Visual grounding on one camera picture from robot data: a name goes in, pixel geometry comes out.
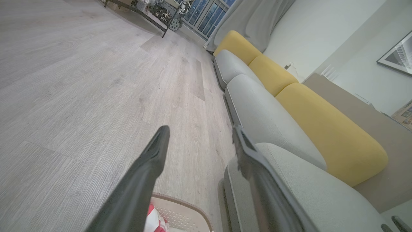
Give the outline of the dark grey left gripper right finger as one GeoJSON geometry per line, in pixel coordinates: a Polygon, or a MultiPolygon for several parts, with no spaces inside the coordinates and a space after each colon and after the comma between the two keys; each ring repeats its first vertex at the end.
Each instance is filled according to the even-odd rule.
{"type": "Polygon", "coordinates": [[[238,170],[248,181],[262,232],[316,232],[303,207],[240,125],[233,127],[238,170]]]}

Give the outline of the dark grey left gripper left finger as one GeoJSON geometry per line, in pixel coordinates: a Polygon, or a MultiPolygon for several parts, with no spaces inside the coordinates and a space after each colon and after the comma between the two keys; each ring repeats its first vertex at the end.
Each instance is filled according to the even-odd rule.
{"type": "Polygon", "coordinates": [[[87,232],[142,232],[157,178],[163,172],[170,128],[161,126],[112,191],[87,232]]]}

